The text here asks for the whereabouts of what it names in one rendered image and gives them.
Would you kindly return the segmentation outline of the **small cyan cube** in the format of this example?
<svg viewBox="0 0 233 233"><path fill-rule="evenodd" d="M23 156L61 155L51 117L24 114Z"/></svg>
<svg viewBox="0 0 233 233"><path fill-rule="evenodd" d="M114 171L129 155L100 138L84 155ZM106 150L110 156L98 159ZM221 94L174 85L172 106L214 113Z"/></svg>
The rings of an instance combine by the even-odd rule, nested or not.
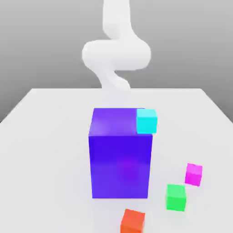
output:
<svg viewBox="0 0 233 233"><path fill-rule="evenodd" d="M155 134L157 132L158 117L155 109L138 108L137 109L137 133Z"/></svg>

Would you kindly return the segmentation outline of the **small magenta cube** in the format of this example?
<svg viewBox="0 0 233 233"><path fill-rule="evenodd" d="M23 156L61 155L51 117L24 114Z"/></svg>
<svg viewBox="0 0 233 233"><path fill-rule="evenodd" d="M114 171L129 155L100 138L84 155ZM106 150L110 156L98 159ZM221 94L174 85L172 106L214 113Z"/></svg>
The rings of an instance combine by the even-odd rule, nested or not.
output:
<svg viewBox="0 0 233 233"><path fill-rule="evenodd" d="M184 182L193 186L200 186L203 167L201 165L188 163Z"/></svg>

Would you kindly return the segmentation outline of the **small green cube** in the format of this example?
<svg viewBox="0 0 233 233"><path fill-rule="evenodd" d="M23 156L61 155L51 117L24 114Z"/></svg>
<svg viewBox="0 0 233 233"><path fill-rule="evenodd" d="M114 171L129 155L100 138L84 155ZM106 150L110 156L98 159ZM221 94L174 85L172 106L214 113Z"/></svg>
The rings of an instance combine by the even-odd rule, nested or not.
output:
<svg viewBox="0 0 233 233"><path fill-rule="evenodd" d="M166 209L184 212L186 207L186 190L184 185L168 184L166 192Z"/></svg>

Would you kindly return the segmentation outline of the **small orange cube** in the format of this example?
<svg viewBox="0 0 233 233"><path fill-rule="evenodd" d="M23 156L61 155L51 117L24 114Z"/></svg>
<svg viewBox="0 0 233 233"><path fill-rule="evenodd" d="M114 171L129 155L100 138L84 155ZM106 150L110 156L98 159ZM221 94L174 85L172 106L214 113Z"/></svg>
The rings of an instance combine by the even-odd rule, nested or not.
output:
<svg viewBox="0 0 233 233"><path fill-rule="evenodd" d="M145 213L125 209L120 233L142 233L144 229Z"/></svg>

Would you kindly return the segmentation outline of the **large purple box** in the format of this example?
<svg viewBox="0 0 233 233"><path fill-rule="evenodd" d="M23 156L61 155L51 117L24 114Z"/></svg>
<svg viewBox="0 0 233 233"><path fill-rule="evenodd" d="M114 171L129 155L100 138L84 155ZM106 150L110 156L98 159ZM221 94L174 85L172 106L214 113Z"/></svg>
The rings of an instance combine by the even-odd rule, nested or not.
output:
<svg viewBox="0 0 233 233"><path fill-rule="evenodd" d="M94 108L89 130L93 198L147 198L152 135L138 134L135 108Z"/></svg>

